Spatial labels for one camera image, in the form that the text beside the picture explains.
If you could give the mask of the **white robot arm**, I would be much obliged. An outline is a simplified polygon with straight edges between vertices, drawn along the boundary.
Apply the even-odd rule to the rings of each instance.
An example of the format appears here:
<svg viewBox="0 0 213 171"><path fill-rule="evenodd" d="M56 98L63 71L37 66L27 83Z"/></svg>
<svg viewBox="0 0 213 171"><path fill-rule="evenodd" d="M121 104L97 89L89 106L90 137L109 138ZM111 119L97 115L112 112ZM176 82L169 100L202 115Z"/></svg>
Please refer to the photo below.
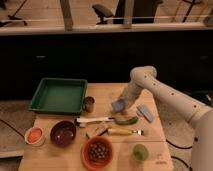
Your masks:
<svg viewBox="0 0 213 171"><path fill-rule="evenodd" d="M153 66L131 70L130 82L120 95L125 108L132 106L142 90L147 89L160 101L177 110L195 129L191 170L213 171L213 107L158 81L156 76L157 71Z"/></svg>

